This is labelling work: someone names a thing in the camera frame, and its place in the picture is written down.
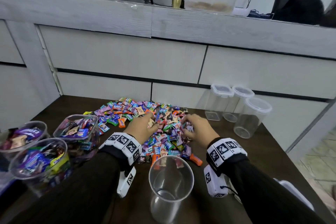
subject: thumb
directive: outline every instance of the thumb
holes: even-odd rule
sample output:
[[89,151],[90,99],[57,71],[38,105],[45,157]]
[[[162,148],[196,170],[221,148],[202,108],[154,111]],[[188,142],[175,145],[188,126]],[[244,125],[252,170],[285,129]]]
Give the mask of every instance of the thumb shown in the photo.
[[153,127],[148,129],[148,132],[150,133],[150,135],[154,134],[155,132],[157,132],[157,130],[159,129],[159,124],[155,124]]
[[183,134],[185,137],[189,137],[190,139],[194,139],[195,133],[190,132],[188,129],[184,128],[183,129]]

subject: container lid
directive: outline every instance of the container lid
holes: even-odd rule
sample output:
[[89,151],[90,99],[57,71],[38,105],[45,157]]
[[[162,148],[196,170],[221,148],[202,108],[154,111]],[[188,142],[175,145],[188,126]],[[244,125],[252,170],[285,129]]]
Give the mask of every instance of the container lid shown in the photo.
[[234,93],[231,87],[227,85],[218,85],[218,84],[212,84],[211,85],[211,92],[215,94],[216,96],[227,98],[227,97],[233,97]]
[[269,113],[272,110],[272,106],[269,103],[267,103],[265,100],[255,97],[247,98],[246,105],[261,113]]
[[234,86],[232,90],[234,94],[242,98],[250,98],[254,96],[254,92],[246,87]]

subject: black sleeve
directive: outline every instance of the black sleeve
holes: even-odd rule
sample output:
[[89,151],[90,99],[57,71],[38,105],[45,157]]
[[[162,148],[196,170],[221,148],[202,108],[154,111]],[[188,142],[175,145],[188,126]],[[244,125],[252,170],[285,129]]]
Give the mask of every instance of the black sleeve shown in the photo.
[[290,191],[250,163],[244,154],[235,154],[219,168],[227,175],[254,224],[325,222]]
[[101,152],[47,192],[14,223],[100,223],[117,194],[120,167],[112,155]]

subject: cylindrical container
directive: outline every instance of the cylindrical container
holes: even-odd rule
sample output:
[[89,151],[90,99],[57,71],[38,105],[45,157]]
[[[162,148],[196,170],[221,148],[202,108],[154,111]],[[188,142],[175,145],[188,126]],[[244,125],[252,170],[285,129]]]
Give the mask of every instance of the cylindrical container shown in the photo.
[[194,175],[183,159],[168,155],[155,161],[149,170],[152,189],[150,211],[159,223],[171,223],[182,201],[194,186]]
[[[98,117],[94,115],[70,115],[55,130],[53,136],[60,138],[68,145],[68,153],[73,164],[80,164],[92,158],[99,147]],[[76,133],[67,135],[69,130],[78,127]],[[88,129],[87,135],[76,137],[83,129]]]
[[265,100],[255,97],[247,98],[233,131],[241,138],[248,139],[252,137],[271,110],[272,106]]
[[211,90],[205,104],[205,116],[208,120],[220,121],[223,112],[229,103],[229,97],[233,97],[231,87],[226,85],[212,84]]
[[225,112],[223,113],[223,117],[225,120],[229,122],[236,122],[238,120],[238,112],[235,112],[235,109],[238,105],[238,102],[241,100],[244,101],[246,98],[251,98],[254,96],[254,92],[246,87],[241,86],[234,86],[232,88],[232,91],[234,93],[234,96],[229,99],[229,103],[227,105],[227,108]]
[[[54,152],[51,150],[53,147],[57,147],[57,151],[62,149],[61,152],[57,152],[55,158],[52,153],[55,153],[56,150]],[[34,151],[40,151],[39,155],[32,157]],[[67,144],[58,138],[32,143],[28,149],[19,152],[12,159],[8,169],[16,179],[22,180],[36,196],[41,197],[50,188],[71,175]]]
[[8,161],[11,161],[16,154],[18,154],[20,151],[26,149],[27,147],[29,147],[31,145],[31,143],[33,142],[36,142],[36,141],[39,141],[39,140],[42,140],[42,139],[45,139],[45,138],[49,138],[50,135],[48,134],[48,131],[47,131],[47,125],[42,122],[42,121],[30,121],[30,122],[27,122],[25,124],[23,124],[22,126],[20,126],[17,130],[22,130],[22,129],[26,129],[26,128],[38,128],[40,130],[42,130],[42,134],[36,138],[34,138],[33,140],[31,140],[29,143],[23,145],[23,146],[20,146],[20,147],[17,147],[17,148],[13,148],[13,149],[8,149],[8,150],[4,150],[3,149],[3,144],[6,142],[6,140],[8,139],[8,137],[10,135],[13,135],[15,134],[15,131],[10,131],[10,130],[7,130],[3,133],[0,134],[0,153],[3,154],[3,156],[8,160]]

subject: person's right hand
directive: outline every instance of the person's right hand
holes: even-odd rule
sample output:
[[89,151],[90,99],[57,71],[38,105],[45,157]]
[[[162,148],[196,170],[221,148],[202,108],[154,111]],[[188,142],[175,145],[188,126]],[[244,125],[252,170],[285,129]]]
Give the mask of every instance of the person's right hand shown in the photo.
[[189,137],[200,143],[204,148],[207,148],[209,143],[215,138],[219,137],[216,131],[213,130],[207,119],[204,119],[197,114],[187,114],[183,117],[181,124],[190,121],[194,127],[194,132],[183,129],[182,137]]

